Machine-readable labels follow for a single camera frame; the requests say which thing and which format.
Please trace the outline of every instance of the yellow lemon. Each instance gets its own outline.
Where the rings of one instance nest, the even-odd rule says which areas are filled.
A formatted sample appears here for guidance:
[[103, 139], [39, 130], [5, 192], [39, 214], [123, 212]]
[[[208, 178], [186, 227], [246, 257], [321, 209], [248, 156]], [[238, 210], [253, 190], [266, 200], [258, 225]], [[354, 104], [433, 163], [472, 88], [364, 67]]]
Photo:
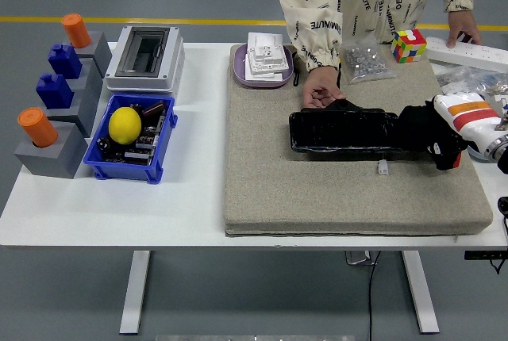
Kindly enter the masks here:
[[120, 107], [110, 118], [111, 139], [119, 144], [131, 144], [141, 132], [141, 119], [135, 109]]

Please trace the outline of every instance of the plastic bag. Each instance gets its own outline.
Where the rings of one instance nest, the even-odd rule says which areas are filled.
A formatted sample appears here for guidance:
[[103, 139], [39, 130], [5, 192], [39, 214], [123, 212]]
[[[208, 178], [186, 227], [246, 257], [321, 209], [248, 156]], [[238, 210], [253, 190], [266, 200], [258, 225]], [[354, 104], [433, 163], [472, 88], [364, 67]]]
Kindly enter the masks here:
[[478, 93], [485, 95], [508, 94], [508, 74], [485, 71], [467, 66], [454, 67], [437, 76], [444, 94]]
[[472, 76], [471, 68], [468, 66], [458, 66], [448, 69], [445, 73], [436, 76], [439, 86], [443, 87], [450, 83], [461, 82]]
[[395, 78], [395, 72], [381, 54], [375, 38], [343, 43], [341, 48], [342, 71], [349, 83]]

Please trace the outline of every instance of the rubik's cube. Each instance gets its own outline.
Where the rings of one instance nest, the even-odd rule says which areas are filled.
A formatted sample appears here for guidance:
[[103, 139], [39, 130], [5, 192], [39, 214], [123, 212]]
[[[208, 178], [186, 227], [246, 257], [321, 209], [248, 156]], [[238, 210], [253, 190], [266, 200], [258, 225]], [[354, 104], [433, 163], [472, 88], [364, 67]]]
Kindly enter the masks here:
[[396, 32], [391, 43], [391, 52], [398, 63], [419, 61], [427, 41], [417, 29]]

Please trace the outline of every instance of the felt pad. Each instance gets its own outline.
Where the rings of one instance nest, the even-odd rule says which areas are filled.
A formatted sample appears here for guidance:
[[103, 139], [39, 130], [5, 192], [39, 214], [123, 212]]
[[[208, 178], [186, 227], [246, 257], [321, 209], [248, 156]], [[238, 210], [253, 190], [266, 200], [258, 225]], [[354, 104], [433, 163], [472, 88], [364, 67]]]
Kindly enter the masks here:
[[[239, 46], [231, 49], [232, 61]], [[352, 85], [343, 78], [341, 89], [354, 104], [399, 115], [441, 92], [426, 57], [397, 64], [389, 45], [382, 54], [397, 78]], [[303, 71], [299, 86], [291, 79], [257, 90], [241, 85], [230, 64], [227, 235], [467, 235], [492, 222], [467, 152], [458, 168], [445, 172], [423, 154], [392, 157], [390, 174], [382, 176], [378, 156], [346, 160], [292, 151], [288, 117], [301, 109], [307, 76], [298, 57], [295, 67]]]

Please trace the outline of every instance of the metal leg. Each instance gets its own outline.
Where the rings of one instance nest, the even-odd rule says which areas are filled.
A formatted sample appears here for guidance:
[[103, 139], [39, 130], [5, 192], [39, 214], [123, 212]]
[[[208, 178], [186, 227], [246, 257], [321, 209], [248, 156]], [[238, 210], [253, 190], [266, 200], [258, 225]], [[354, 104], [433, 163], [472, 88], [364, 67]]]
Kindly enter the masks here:
[[129, 284], [125, 294], [124, 312], [121, 316], [121, 335], [137, 335], [138, 333], [149, 261], [150, 251], [134, 251]]
[[404, 265], [406, 266], [407, 280], [410, 283], [413, 295], [414, 309], [420, 326], [420, 333], [439, 333], [436, 313], [430, 298], [429, 287], [421, 265], [418, 251], [403, 251]]

